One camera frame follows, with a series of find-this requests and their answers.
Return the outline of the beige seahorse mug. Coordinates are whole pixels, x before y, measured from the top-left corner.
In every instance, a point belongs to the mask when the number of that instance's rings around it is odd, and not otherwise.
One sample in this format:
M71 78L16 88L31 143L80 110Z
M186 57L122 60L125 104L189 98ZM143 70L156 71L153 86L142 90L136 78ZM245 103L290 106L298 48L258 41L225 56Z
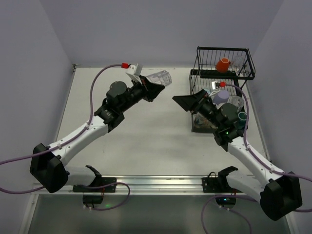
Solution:
M210 121L208 121L200 113L194 114L194 124L195 124L195 127L198 127L198 128L212 128L212 129L216 129L216 126L213 125Z

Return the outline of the clear plastic tumbler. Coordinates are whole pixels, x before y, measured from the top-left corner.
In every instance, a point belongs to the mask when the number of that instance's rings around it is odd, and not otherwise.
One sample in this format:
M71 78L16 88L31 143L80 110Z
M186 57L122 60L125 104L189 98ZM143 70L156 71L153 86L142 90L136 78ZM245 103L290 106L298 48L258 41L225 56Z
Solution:
M150 74L146 78L151 83L161 84L164 86L168 86L172 83L171 75L165 70Z

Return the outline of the clear faceted glass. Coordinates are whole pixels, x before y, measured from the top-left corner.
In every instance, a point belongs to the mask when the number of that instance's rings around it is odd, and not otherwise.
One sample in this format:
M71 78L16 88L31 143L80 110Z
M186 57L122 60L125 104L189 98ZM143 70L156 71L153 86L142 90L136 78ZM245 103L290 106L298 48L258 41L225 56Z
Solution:
M237 108L237 111L241 111L241 109L244 107L244 99L239 96L232 96L231 100L229 101L230 104L234 105Z

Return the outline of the dark teal cup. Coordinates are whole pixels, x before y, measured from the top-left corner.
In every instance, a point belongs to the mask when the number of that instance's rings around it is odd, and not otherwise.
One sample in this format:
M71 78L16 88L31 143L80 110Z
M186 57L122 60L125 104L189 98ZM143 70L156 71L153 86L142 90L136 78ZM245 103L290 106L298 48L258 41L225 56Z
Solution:
M247 121L247 113L239 112L238 113L238 129L244 129Z

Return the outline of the orange ceramic mug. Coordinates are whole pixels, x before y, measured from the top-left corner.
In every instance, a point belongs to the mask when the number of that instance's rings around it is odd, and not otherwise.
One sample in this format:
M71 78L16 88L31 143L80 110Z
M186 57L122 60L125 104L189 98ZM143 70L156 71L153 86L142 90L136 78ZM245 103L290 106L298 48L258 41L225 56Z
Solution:
M222 58L215 66L216 70L220 73L226 73L230 67L230 60L228 58Z

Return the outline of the small clear glass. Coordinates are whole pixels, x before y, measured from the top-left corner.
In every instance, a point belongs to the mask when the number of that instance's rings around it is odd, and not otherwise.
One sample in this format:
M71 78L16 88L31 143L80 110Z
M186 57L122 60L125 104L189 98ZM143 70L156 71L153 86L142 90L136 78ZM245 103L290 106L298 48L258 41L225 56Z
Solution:
M243 64L244 64L244 56L242 55L236 55L231 61L231 66L235 69L241 69Z

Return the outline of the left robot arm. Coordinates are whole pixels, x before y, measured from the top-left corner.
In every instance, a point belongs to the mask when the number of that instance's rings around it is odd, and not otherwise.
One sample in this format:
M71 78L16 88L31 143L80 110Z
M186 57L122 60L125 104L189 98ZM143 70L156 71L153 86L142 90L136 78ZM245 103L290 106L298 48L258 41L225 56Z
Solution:
M131 88L122 81L112 83L100 108L91 113L90 120L61 140L34 148L39 156L32 158L30 173L50 193L65 185L99 189L104 183L94 167L76 168L68 163L86 146L115 129L124 120L125 111L142 99L152 102L165 86L161 82L152 83L144 76L139 76L139 82Z

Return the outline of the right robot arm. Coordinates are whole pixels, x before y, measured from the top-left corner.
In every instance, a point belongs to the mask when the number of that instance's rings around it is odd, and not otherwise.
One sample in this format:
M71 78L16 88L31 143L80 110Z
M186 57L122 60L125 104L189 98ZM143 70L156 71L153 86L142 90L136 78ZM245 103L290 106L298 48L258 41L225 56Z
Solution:
M217 107L205 90L194 95L173 96L173 100L186 112L199 113L216 126L217 145L237 158L254 176L249 178L237 168L229 167L218 173L221 185L253 198L273 221L302 206L299 179L294 173L286 173L273 165L247 141L246 131L239 126L242 121L235 105L224 103Z

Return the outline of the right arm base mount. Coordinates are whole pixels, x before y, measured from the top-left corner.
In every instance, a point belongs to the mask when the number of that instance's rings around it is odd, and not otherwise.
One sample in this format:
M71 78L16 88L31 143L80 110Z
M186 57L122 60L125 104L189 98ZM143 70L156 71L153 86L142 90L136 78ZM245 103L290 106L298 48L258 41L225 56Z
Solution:
M201 178L203 193L230 193L236 195L236 190L228 185L226 177L238 169L234 166L227 167L218 173L210 172L207 176ZM236 204L236 198L218 197L215 198L216 203L224 208L231 209Z

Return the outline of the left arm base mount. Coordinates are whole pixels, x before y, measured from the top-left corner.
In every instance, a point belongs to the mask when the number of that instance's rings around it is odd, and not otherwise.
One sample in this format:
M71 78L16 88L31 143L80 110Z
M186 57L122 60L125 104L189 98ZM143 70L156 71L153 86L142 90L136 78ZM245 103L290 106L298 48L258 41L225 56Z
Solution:
M83 195L82 203L85 208L89 210L96 211L107 211L112 210L118 207L115 206L107 206L105 208L99 208L100 205L104 201L105 193L114 193L116 191L116 177L103 177L95 168L87 165L88 169L90 169L94 174L95 178L91 182L90 185L74 185L73 192L74 193L98 193L98 195Z

